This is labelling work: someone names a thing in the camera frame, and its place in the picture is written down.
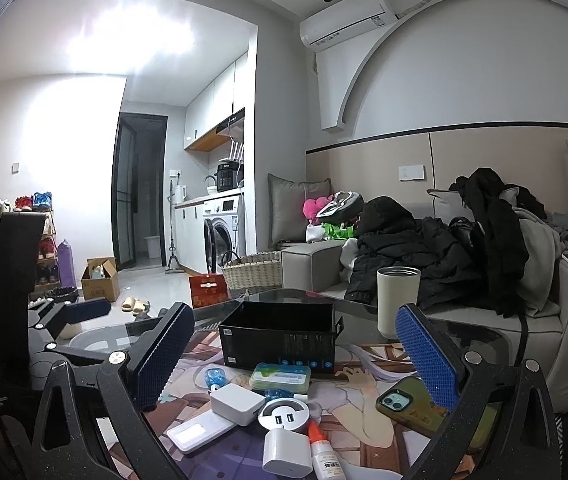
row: blue sneaker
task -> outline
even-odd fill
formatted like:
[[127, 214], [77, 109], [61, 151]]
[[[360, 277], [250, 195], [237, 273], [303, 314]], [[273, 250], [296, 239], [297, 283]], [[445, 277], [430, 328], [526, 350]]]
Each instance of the blue sneaker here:
[[51, 211], [52, 209], [53, 195], [50, 191], [33, 195], [33, 211]]

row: purple bag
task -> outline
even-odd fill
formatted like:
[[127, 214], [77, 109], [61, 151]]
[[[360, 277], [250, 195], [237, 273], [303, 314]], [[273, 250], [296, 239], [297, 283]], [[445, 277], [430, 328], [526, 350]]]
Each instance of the purple bag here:
[[64, 240], [58, 245], [59, 282], [62, 286], [77, 286], [75, 283], [75, 267], [73, 266], [73, 250], [71, 244]]

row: light switch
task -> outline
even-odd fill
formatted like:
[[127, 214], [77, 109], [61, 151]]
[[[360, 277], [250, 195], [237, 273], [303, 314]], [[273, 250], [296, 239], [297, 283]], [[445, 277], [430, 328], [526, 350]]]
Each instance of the light switch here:
[[400, 180], [424, 180], [425, 168], [423, 164], [419, 166], [400, 166], [399, 169]]

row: kitchen countertop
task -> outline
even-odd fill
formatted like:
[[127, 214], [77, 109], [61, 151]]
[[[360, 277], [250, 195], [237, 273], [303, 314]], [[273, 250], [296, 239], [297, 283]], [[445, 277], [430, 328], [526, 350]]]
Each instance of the kitchen countertop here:
[[183, 209], [185, 207], [190, 207], [192, 205], [203, 204], [209, 200], [215, 200], [216, 198], [224, 198], [225, 196], [235, 196], [243, 193], [243, 187], [239, 189], [229, 189], [228, 191], [222, 191], [219, 193], [214, 193], [212, 195], [200, 196], [199, 198], [191, 198], [184, 202], [179, 202], [175, 204], [176, 209]]

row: metal screw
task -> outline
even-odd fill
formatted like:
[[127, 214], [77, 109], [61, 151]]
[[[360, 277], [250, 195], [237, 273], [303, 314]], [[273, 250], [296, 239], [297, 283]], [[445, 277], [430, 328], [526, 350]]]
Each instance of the metal screw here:
[[479, 363], [481, 363], [481, 356], [477, 352], [466, 352], [464, 358], [473, 365], [478, 365]]
[[533, 359], [528, 359], [526, 361], [526, 368], [528, 368], [531, 372], [538, 372], [539, 363]]
[[118, 365], [126, 360], [126, 352], [113, 352], [109, 355], [109, 363], [112, 365]]

